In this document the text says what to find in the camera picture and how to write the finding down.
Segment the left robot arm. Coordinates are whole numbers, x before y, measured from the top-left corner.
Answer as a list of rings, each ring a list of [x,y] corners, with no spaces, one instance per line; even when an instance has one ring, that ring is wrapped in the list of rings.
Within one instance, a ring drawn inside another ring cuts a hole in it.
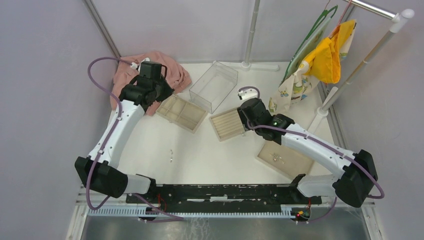
[[[126,84],[119,96],[112,121],[95,147],[86,157],[78,157],[75,169],[86,192],[95,191],[107,197],[119,198],[123,194],[138,194],[145,204],[153,203],[157,190],[153,179],[139,174],[119,171],[121,155],[137,123],[155,102],[169,98],[174,89],[166,81],[168,68],[158,62],[130,63],[138,73]]]

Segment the beige compartment tray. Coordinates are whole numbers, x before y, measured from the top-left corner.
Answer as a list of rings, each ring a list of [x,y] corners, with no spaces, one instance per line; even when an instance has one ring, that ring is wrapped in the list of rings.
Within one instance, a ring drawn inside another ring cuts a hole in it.
[[[163,101],[155,113],[192,134],[208,115],[203,108],[175,94]]]

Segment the beige ring roll tray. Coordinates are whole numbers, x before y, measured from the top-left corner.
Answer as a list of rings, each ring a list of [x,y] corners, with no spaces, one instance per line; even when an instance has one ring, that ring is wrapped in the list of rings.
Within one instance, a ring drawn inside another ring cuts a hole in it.
[[[244,135],[246,132],[237,108],[213,115],[209,119],[219,142]]]

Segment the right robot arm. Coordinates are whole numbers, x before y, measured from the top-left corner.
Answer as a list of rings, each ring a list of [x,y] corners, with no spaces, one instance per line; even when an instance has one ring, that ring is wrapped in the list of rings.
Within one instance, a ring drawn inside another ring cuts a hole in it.
[[[335,197],[359,208],[367,198],[385,197],[373,156],[368,151],[353,152],[329,143],[284,114],[272,115],[257,97],[246,100],[236,110],[248,131],[295,150],[330,172],[328,175],[298,175],[295,187],[288,191],[293,203],[302,204],[310,197]]]

